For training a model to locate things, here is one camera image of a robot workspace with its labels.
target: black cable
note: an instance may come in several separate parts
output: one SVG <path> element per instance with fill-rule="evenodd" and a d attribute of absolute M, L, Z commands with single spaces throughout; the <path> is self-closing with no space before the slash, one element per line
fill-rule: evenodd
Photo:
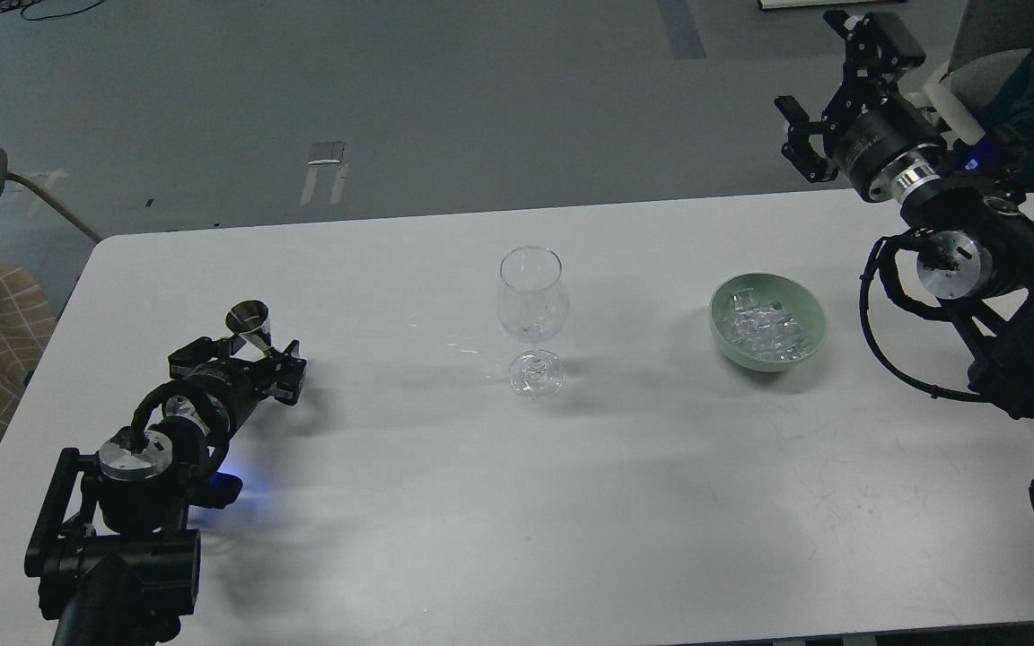
<path fill-rule="evenodd" d="M 873 334 L 873 324 L 869 320 L 869 290 L 873 286 L 873 279 L 875 278 L 875 273 L 880 266 L 880 250 L 883 246 L 887 244 L 889 238 L 880 238 L 877 244 L 873 246 L 873 250 L 869 253 L 869 262 L 864 267 L 864 274 L 860 275 L 860 298 L 859 298 L 859 309 L 860 309 L 860 328 L 864 331 L 864 340 L 869 343 L 869 348 L 873 351 L 873 356 L 877 357 L 877 361 L 883 367 L 887 368 L 889 372 L 893 373 L 900 380 L 904 381 L 906 384 L 912 386 L 912 388 L 926 392 L 932 396 L 932 399 L 942 398 L 950 399 L 952 401 L 973 401 L 973 402 L 985 402 L 987 400 L 979 396 L 979 394 L 955 391 L 951 389 L 945 389 L 943 386 L 931 384 L 927 381 L 922 381 L 916 379 L 916 377 L 911 377 L 908 373 L 902 371 L 900 368 L 895 368 L 895 365 L 888 361 L 888 358 L 883 355 L 883 350 L 880 349 L 880 345 L 875 340 L 875 335 Z"/>
<path fill-rule="evenodd" d="M 29 22 L 32 22 L 33 24 L 36 24 L 39 21 L 53 21 L 54 18 L 77 17 L 79 13 L 82 13 L 84 11 L 89 11 L 89 10 L 93 9 L 94 7 L 98 7 L 99 4 L 105 3 L 105 0 L 98 0 L 96 3 L 87 5 L 87 7 L 83 7 L 82 9 L 79 9 L 78 11 L 70 11 L 70 12 L 66 12 L 66 13 L 54 13 L 54 16 L 50 16 L 50 17 L 37 17 L 37 18 L 26 17 L 26 9 L 29 9 L 29 8 L 33 7 L 34 4 L 41 3 L 42 1 L 43 0 L 37 0 L 37 1 L 34 1 L 34 3 L 26 4 L 25 7 L 23 7 L 18 12 L 18 14 L 20 17 L 22 17 L 22 20 L 29 21 Z"/>

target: metal jigger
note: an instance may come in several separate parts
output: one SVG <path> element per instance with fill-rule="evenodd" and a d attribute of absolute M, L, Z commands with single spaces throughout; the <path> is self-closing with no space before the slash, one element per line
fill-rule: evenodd
<path fill-rule="evenodd" d="M 270 308 L 260 300 L 247 300 L 230 308 L 226 328 L 267 356 L 276 351 L 270 344 Z"/>

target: green bowl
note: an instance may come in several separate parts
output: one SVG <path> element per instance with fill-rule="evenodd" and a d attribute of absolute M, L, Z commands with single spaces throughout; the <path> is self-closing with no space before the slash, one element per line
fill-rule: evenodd
<path fill-rule="evenodd" d="M 731 294 L 738 289 L 746 289 L 746 287 L 756 289 L 762 305 L 779 300 L 799 320 L 800 327 L 804 329 L 809 339 L 812 340 L 808 351 L 801 352 L 799 359 L 786 361 L 758 359 L 725 338 L 722 327 L 730 317 Z M 726 357 L 733 360 L 734 364 L 748 368 L 750 371 L 787 371 L 793 365 L 816 355 L 817 350 L 820 350 L 820 346 L 824 344 L 825 336 L 828 334 L 828 321 L 824 316 L 824 310 L 820 307 L 820 302 L 817 302 L 816 297 L 813 297 L 813 291 L 804 289 L 799 283 L 789 281 L 783 275 L 743 274 L 727 279 L 721 283 L 718 290 L 712 291 L 709 310 L 712 316 L 712 338 L 718 343 L 718 347 Z"/>

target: wine glass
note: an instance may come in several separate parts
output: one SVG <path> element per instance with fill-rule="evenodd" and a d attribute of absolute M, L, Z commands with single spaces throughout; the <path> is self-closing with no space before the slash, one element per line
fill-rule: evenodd
<path fill-rule="evenodd" d="M 518 247 L 509 252 L 500 262 L 500 327 L 535 346 L 561 331 L 568 316 L 561 258 L 545 247 Z M 548 396 L 566 383 L 566 367 L 553 352 L 534 347 L 510 365 L 509 383 L 525 397 Z"/>

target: gray floor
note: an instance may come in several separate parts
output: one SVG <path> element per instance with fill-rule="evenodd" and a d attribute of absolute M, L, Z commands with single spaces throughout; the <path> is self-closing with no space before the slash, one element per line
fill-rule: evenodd
<path fill-rule="evenodd" d="M 689 5 L 704 58 L 674 58 L 651 0 L 140 0 L 41 24 L 0 16 L 0 146 L 103 236 L 809 189 L 779 154 L 772 98 L 816 114 L 835 90 L 844 49 L 821 9 Z M 878 7 L 927 51 L 909 89 L 947 57 L 963 5 Z M 340 201 L 327 167 L 300 204 L 309 145 L 325 140 L 347 145 Z M 58 308 L 90 252 L 29 193 L 5 193 L 0 262 L 36 275 Z M 1034 626 L 880 643 L 1034 643 Z"/>

